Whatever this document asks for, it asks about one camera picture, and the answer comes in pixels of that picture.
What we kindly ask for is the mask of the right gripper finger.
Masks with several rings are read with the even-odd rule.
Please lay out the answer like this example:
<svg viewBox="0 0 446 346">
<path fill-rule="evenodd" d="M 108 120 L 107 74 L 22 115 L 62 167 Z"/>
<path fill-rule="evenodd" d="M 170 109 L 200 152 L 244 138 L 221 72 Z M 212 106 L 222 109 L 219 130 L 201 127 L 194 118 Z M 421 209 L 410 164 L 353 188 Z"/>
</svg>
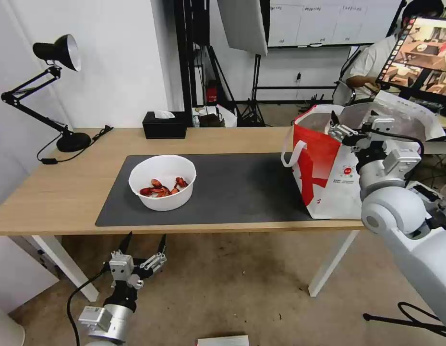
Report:
<svg viewBox="0 0 446 346">
<path fill-rule="evenodd" d="M 356 145 L 358 132 L 339 122 L 337 114 L 332 111 L 328 134 L 342 145 Z"/>
<path fill-rule="evenodd" d="M 371 133 L 379 130 L 379 120 L 380 114 L 371 110 L 369 114 L 367 114 L 363 120 L 361 125 L 361 131 L 363 133 Z"/>
</svg>

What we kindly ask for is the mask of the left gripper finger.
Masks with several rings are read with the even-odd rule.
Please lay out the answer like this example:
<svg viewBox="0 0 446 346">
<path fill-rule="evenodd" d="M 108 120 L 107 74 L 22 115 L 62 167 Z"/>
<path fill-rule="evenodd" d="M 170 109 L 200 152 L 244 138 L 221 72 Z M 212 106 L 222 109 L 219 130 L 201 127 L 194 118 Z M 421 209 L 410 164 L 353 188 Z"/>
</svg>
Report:
<svg viewBox="0 0 446 346">
<path fill-rule="evenodd" d="M 157 253 L 143 260 L 139 266 L 140 274 L 155 274 L 167 261 L 166 257 L 167 235 L 162 235 Z"/>
<path fill-rule="evenodd" d="M 112 251 L 111 253 L 111 257 L 114 258 L 116 256 L 120 256 L 120 255 L 126 255 L 127 254 L 127 250 L 129 247 L 129 243 L 132 239 L 133 233 L 129 232 L 120 242 L 117 250 Z"/>
</svg>

